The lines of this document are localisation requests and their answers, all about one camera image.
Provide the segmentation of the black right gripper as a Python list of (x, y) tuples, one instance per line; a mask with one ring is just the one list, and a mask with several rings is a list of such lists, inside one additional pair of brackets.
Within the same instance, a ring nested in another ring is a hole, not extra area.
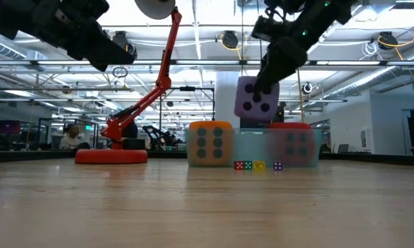
[(253, 87), (259, 93), (304, 65), (307, 50), (313, 45), (313, 18), (300, 15), (295, 21), (276, 21), (273, 17), (259, 16), (251, 36), (269, 43)]

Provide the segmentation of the large orange foam die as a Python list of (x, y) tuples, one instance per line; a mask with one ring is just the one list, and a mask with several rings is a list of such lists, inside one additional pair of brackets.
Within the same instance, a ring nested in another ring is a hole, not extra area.
[(196, 121), (186, 132), (190, 167), (229, 167), (233, 160), (234, 129), (226, 121)]

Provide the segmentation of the large purple foam die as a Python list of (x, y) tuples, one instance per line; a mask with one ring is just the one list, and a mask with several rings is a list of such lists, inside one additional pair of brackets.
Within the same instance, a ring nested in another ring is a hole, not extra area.
[(238, 79), (234, 114), (240, 118), (270, 121), (277, 112), (280, 86), (255, 93), (256, 76), (242, 76)]

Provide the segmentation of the black articulated equipment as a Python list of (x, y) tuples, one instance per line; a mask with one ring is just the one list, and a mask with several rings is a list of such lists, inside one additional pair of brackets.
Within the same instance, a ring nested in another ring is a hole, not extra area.
[(162, 131), (152, 125), (143, 126), (143, 131), (149, 136), (149, 147), (152, 151), (172, 151), (182, 141), (169, 131)]

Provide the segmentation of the red desk lamp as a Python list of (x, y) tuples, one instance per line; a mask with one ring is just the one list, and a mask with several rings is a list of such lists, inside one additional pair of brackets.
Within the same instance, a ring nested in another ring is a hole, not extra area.
[(151, 19), (160, 20), (167, 17), (172, 19), (172, 26), (167, 44), (163, 50), (155, 88), (135, 105), (107, 119), (107, 127), (101, 131), (101, 135), (112, 140), (111, 149), (79, 149), (75, 155), (75, 162), (78, 164), (134, 164), (147, 162), (148, 155), (145, 149), (126, 148), (130, 140), (122, 138), (122, 131), (172, 86), (172, 80), (169, 77), (169, 66), (182, 14), (176, 7), (176, 0), (135, 0), (135, 3), (139, 10)]

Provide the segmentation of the large red foam die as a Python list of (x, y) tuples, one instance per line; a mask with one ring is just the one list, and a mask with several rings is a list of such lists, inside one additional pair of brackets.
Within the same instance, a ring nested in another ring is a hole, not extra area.
[(269, 162), (284, 168), (313, 167), (316, 137), (306, 123), (272, 123), (268, 127), (267, 155)]

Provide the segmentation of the dark computer monitor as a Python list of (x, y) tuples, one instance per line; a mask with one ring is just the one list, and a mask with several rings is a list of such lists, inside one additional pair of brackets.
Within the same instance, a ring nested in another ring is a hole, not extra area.
[(21, 121), (0, 120), (0, 134), (19, 134)]

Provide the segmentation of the teal translucent plastic bin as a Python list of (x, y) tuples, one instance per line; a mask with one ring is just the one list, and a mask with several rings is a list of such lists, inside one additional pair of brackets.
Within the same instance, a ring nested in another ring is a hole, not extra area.
[(233, 167), (236, 161), (263, 161), (272, 168), (315, 167), (320, 130), (225, 129), (198, 127), (187, 131), (187, 160), (191, 167)]

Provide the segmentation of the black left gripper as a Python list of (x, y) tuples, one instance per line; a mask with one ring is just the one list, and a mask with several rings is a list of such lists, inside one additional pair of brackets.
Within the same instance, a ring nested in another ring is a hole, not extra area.
[(104, 72), (106, 65), (134, 62), (134, 55), (113, 42), (97, 19), (109, 9), (106, 0), (32, 0), (31, 35), (74, 59), (86, 58)]

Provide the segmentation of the person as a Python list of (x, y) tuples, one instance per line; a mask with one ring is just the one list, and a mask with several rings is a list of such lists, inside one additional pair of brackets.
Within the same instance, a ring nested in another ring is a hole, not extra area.
[(63, 130), (63, 138), (60, 140), (60, 149), (88, 149), (89, 144), (80, 138), (80, 130), (78, 125), (70, 124)]

